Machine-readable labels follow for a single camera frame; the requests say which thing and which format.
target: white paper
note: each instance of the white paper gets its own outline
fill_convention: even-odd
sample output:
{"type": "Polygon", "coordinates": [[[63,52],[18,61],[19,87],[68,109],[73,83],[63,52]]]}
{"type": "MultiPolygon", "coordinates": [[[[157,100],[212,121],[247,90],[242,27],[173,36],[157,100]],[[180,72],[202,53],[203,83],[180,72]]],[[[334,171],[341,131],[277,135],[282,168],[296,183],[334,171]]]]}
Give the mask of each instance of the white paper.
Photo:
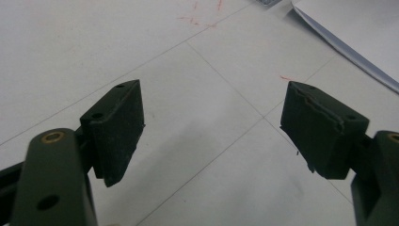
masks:
{"type": "Polygon", "coordinates": [[[399,93],[399,1],[293,0],[293,5],[338,51],[399,93]]]}

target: white tile floor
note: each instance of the white tile floor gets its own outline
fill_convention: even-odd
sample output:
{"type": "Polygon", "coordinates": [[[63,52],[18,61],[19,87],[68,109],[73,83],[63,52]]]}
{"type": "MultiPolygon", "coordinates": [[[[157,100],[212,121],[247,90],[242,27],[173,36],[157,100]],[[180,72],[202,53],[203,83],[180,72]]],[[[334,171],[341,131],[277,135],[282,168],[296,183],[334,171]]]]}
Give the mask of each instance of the white tile floor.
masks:
{"type": "Polygon", "coordinates": [[[90,173],[99,225],[355,225],[350,180],[326,181],[279,129],[289,77],[399,131],[399,97],[292,11],[251,0],[0,3],[0,169],[34,135],[79,126],[140,79],[147,127],[123,181],[90,173]]]}

